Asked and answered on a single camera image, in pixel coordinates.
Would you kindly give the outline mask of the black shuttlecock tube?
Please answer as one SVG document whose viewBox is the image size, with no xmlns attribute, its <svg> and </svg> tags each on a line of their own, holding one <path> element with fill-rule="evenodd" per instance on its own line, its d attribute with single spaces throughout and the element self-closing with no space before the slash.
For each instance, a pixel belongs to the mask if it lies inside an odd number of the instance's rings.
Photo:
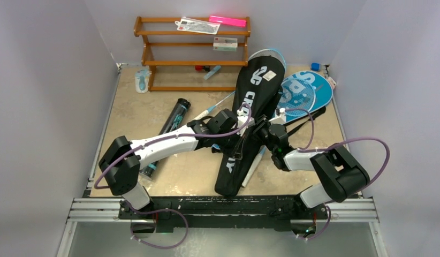
<svg viewBox="0 0 440 257">
<path fill-rule="evenodd" d="M 176 130 L 181 125 L 190 106 L 191 103 L 187 99 L 179 98 L 161 128 L 159 135 Z M 158 163 L 159 161 L 156 161 L 147 165 L 140 170 L 140 175 L 144 176 L 145 179 L 152 180 L 153 173 L 157 170 Z"/>
</svg>

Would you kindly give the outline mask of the black Crossway racket bag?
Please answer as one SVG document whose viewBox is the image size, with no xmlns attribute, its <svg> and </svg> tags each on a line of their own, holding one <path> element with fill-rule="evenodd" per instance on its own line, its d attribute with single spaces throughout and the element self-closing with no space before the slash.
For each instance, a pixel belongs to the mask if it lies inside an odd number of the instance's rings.
<svg viewBox="0 0 440 257">
<path fill-rule="evenodd" d="M 276 57 L 260 56 L 248 61 L 239 71 L 232 110 L 251 116 L 244 132 L 239 150 L 241 159 L 223 155 L 214 191 L 225 197 L 236 196 L 252 167 L 255 157 L 262 149 L 259 139 L 252 135 L 252 121 L 265 115 L 270 118 L 279 102 L 285 65 Z"/>
</svg>

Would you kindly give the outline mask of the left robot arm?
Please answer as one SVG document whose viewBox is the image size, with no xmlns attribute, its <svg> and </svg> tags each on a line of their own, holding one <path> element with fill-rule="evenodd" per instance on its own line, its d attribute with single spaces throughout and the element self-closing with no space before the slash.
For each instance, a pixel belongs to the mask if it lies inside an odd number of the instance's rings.
<svg viewBox="0 0 440 257">
<path fill-rule="evenodd" d="M 149 193 L 138 181 L 141 169 L 171 155 L 214 144 L 233 154 L 251 121 L 251 114 L 224 109 L 213 117 L 194 119 L 172 132 L 152 138 L 129 141 L 125 136 L 117 137 L 99 161 L 102 173 L 94 188 L 102 189 L 99 183 L 104 179 L 107 183 L 104 189 L 126 200 L 138 218 L 148 218 L 153 205 Z"/>
</svg>

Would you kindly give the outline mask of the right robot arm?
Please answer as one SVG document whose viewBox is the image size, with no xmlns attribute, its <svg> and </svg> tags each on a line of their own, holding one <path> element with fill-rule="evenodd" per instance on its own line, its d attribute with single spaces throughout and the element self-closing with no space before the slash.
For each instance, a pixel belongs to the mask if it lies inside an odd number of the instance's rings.
<svg viewBox="0 0 440 257">
<path fill-rule="evenodd" d="M 368 172 L 342 145 L 329 150 L 303 152 L 289 144 L 286 127 L 262 118 L 253 128 L 254 136 L 271 152 L 274 166 L 286 172 L 313 171 L 319 183 L 301 193 L 293 210 L 301 218 L 327 202 L 343 202 L 370 183 Z"/>
</svg>

